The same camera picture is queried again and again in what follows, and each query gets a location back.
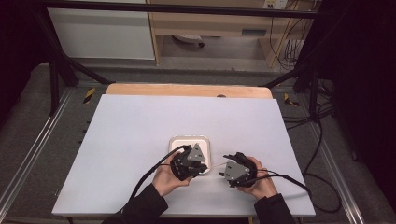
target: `white table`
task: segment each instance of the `white table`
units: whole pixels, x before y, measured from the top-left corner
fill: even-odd
[[[208,137],[214,165],[240,151],[304,183],[276,100],[103,95],[52,213],[106,217],[119,211],[175,135]],[[223,170],[214,168],[165,196],[163,217],[255,217],[255,199],[230,189],[219,175]],[[315,215],[303,189],[273,180],[295,217]]]

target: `forearm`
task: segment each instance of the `forearm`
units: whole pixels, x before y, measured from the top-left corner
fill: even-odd
[[[120,213],[107,218],[103,224],[150,223],[167,208],[165,199],[150,184],[137,197],[125,204]]]
[[[264,197],[254,204],[260,223],[268,224],[294,224],[294,218],[290,213],[281,194],[272,197]]]

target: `hand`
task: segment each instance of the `hand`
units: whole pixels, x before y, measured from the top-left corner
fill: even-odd
[[[254,164],[256,164],[257,167],[257,177],[265,176],[268,175],[268,172],[266,171],[261,171],[264,168],[262,168],[262,163],[254,157],[247,157],[250,161],[253,161]],[[245,193],[253,195],[257,200],[263,198],[263,197],[271,197],[277,194],[274,182],[272,181],[271,178],[265,178],[256,181],[253,186],[250,188],[244,188],[244,187],[238,187],[237,188],[240,191],[243,191]]]
[[[163,164],[170,164],[171,160],[178,154],[179,152],[175,152],[172,154]],[[158,167],[155,172],[154,179],[152,180],[152,185],[161,195],[161,197],[169,194],[174,189],[182,186],[188,186],[192,177],[189,177],[183,181],[177,179],[172,173],[171,167],[169,165],[161,165]]]

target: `horizontal black bar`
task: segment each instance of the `horizontal black bar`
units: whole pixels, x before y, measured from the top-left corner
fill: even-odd
[[[145,12],[170,12],[193,13],[274,18],[303,18],[316,19],[318,17],[333,16],[331,13],[315,11],[294,11],[280,9],[246,8],[246,7],[204,7],[184,5],[137,4],[137,3],[109,3],[87,1],[60,1],[60,0],[35,0],[36,4],[43,7],[73,8],[89,10],[111,11],[145,11]]]

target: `person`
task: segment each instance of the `person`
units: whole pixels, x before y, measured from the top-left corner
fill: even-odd
[[[171,155],[164,164],[176,156]],[[262,164],[253,157],[247,157],[257,166],[257,177],[268,175],[262,168]],[[192,177],[184,181],[178,180],[172,173],[169,165],[161,165],[148,186],[136,197],[131,199],[115,215],[106,218],[102,224],[141,224],[155,223],[155,220],[168,208],[163,196],[171,193],[179,187],[190,184]],[[260,223],[289,224],[295,223],[289,208],[281,194],[277,193],[271,178],[256,181],[250,188],[237,188],[239,191],[253,195],[257,202],[254,204]]]

